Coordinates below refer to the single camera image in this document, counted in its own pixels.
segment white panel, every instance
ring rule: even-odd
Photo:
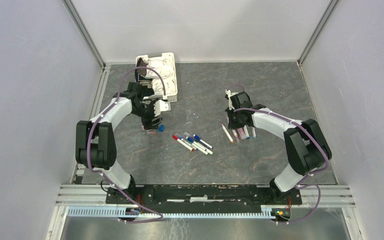
[[[296,60],[329,0],[73,0],[106,62]]]
[[[384,239],[384,1],[340,1],[303,66],[365,239]]]
[[[61,0],[0,1],[0,240],[45,238],[99,73]]]

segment marker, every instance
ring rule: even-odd
[[[204,140],[201,139],[198,135],[194,134],[193,137],[198,140],[199,142],[203,143],[205,147],[208,147],[209,149],[213,149],[214,147],[211,146],[210,144],[206,143]]]
[[[194,150],[192,147],[186,145],[186,143],[182,142],[177,136],[173,135],[174,140],[178,141],[185,148],[189,149],[191,152]]]
[[[195,140],[194,137],[193,137],[192,135],[190,135],[190,134],[187,133],[187,132],[184,132],[183,134],[184,134],[185,136],[187,136],[186,139],[187,139],[189,142],[193,142],[195,145],[198,146],[198,148],[201,148],[201,150],[204,150],[204,151],[208,152],[208,153],[211,154],[211,155],[213,154],[213,152],[212,152],[210,149],[206,148],[205,146],[203,146],[203,145],[201,145],[199,142],[197,142],[198,140]]]
[[[228,130],[226,129],[226,127],[223,124],[221,124],[221,127],[223,128],[224,132],[226,133],[226,135],[229,138],[229,140],[231,141],[231,143],[232,144],[235,143],[235,141],[233,141],[233,139],[232,139],[231,135],[229,134]]]
[[[179,138],[182,142],[184,142],[186,145],[188,145],[189,147],[191,147],[191,148],[197,150],[196,147],[194,147],[192,144],[190,144],[188,141],[186,141],[182,136],[180,136],[180,134],[175,133],[174,135],[175,135],[177,138]]]
[[[256,139],[256,138],[257,138],[257,135],[256,135],[256,128],[252,126],[252,127],[251,127],[251,130],[252,130],[252,137]]]
[[[193,140],[191,137],[187,136],[186,139],[187,139],[193,146],[195,146],[196,148],[198,148],[198,150],[201,151],[203,154],[205,154],[205,155],[208,155],[208,154],[209,154],[209,152],[205,151],[205,150],[202,149],[200,146],[198,146],[197,143],[194,142],[194,140]]]
[[[198,149],[201,149],[202,151],[205,151],[205,152],[207,152],[207,153],[213,155],[213,152],[212,152],[210,149],[207,149],[205,146],[203,146],[202,144],[200,144],[199,142],[197,142],[194,138],[188,136],[186,139],[187,139],[188,141],[192,142],[192,144],[193,144],[194,146],[197,146]]]
[[[247,138],[247,136],[245,136],[244,130],[242,130],[242,128],[238,128],[236,131],[237,131],[237,134],[239,134],[240,139],[244,140]]]
[[[234,129],[232,129],[232,133],[233,133],[234,137],[236,138],[236,142],[239,143],[238,133]]]
[[[243,127],[243,132],[245,133],[246,139],[250,139],[250,135],[248,134],[248,128],[246,125]]]

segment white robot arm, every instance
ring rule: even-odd
[[[309,172],[325,163],[320,151],[312,142],[306,144],[305,141],[309,138],[292,122],[306,129],[322,147],[328,159],[332,158],[332,152],[315,120],[295,120],[274,113],[264,105],[253,105],[250,96],[244,91],[238,93],[226,90],[225,97],[229,100],[229,107],[225,110],[229,118],[229,129],[239,129],[248,125],[266,130],[285,141],[289,164],[270,182],[270,187],[278,196],[290,191]]]
[[[90,144],[90,163],[94,170],[101,171],[121,189],[128,189],[134,180],[116,161],[114,130],[129,114],[141,117],[145,130],[156,130],[162,121],[161,112],[170,110],[170,103],[160,99],[152,100],[149,104],[142,103],[143,88],[145,87],[140,83],[129,82],[127,90],[120,94],[118,100],[115,95],[110,104],[97,116],[89,121],[79,121],[76,126],[75,158],[79,164],[87,166],[88,136],[92,125],[101,117],[92,135],[98,139],[97,143]]]

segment white cloth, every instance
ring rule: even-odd
[[[148,63],[148,68],[154,69],[162,77],[166,95],[176,92],[176,73],[174,69],[174,62],[171,59],[158,56],[151,58],[144,57],[143,61]],[[152,89],[155,95],[163,95],[163,84],[155,72],[146,70],[145,78],[152,79]]]

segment gray marble surface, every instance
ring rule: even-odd
[[[111,66],[101,109],[132,67]],[[164,132],[146,134],[135,115],[127,116],[114,132],[117,160],[137,184],[268,184],[281,173],[288,159],[280,138],[257,129],[256,139],[231,143],[223,132],[228,106],[225,89],[233,84],[243,85],[254,105],[266,105],[294,119],[316,119],[295,62],[180,63],[176,74],[177,102],[171,104],[171,111],[163,112]],[[127,80],[134,81],[134,75]],[[185,131],[213,145],[214,155],[189,152],[172,138]],[[96,184],[101,179],[86,170],[82,183]],[[308,182],[336,183],[332,170]]]

